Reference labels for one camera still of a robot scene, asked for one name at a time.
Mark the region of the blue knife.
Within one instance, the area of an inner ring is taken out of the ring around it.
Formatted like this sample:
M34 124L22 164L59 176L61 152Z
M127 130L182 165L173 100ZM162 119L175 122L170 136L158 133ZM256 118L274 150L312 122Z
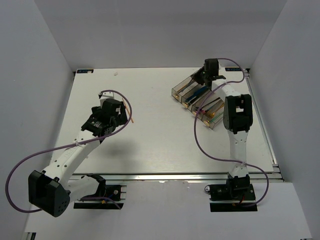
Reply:
M208 90L208 88L207 88L206 86L203 86L202 88L196 90L193 94L197 95L197 94L199 94L199 93L202 93L202 95L203 95L207 90Z

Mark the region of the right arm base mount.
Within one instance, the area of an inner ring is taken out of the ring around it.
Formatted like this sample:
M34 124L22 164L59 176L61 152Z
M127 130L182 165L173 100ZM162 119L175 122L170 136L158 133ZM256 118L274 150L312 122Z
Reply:
M209 195L212 213L256 212L256 195L248 178L228 178L225 184L208 184L204 192Z

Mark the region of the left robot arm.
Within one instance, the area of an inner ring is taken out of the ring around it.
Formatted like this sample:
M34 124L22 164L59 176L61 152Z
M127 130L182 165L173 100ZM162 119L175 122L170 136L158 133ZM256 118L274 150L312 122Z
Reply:
M59 217L71 202L107 197L106 180L102 176L87 173L79 180L70 178L104 137L125 125L128 117L124 102L112 98L102 100L101 105L92 107L91 111L73 146L67 147L42 171L34 170L28 177L29 202L53 217Z

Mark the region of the orange chopstick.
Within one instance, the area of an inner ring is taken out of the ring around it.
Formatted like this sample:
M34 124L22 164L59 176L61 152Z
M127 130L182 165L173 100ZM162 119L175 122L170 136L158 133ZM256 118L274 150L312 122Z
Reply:
M124 98L122 98L122 101L123 101L123 103L124 103L126 112L128 113L128 115L130 115L131 112L130 112L130 108L129 108L128 105L127 105L127 102L124 100ZM134 123L134 120L133 120L132 117L130 118L130 121L131 121L131 123Z

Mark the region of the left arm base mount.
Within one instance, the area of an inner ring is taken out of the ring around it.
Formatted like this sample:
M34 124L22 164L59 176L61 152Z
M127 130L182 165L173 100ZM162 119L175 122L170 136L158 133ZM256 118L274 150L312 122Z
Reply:
M98 186L94 193L87 194L76 200L74 209L84 210L121 210L126 199L127 186L121 184L107 184L106 180L98 175L89 173L86 175L94 180Z

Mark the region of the black knife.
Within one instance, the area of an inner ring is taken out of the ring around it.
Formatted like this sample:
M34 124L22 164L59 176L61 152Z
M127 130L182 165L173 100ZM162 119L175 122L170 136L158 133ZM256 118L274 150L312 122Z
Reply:
M202 95L202 93L198 93L198 94L193 94L192 96L188 97L185 100L186 105L187 106L192 105L201 95Z

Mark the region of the black spoon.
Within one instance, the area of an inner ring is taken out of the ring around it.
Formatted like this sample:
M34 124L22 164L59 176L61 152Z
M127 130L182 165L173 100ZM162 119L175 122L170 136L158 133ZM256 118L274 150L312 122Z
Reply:
M205 108L206 106L209 106L209 105L217 102L218 100L219 100L219 99L217 98L217 99L215 99L215 100L212 100L212 101L208 102L207 104L203 105L203 106L201 107L201 109L203 109L203 108Z

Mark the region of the iridescent fork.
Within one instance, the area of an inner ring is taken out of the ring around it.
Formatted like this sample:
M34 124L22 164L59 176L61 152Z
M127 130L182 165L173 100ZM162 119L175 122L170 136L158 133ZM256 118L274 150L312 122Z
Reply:
M219 116L221 116L223 112L216 113L211 120L208 120L207 123L210 125L212 122L214 122Z

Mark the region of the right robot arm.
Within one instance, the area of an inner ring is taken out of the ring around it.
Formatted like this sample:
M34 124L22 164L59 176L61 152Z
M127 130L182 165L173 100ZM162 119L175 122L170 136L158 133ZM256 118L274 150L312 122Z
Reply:
M227 80L219 74L220 58L204 60L203 67L192 75L197 83L205 85L224 103L223 125L229 136L230 158L222 159L209 155L199 144L196 125L193 126L195 142L200 151L208 158L225 163L233 163L228 171L226 180L226 195L236 200L250 187L250 177L247 169L247 137L253 124L253 106L250 94L236 91L231 84L238 84L245 80L245 72L241 69L240 81Z

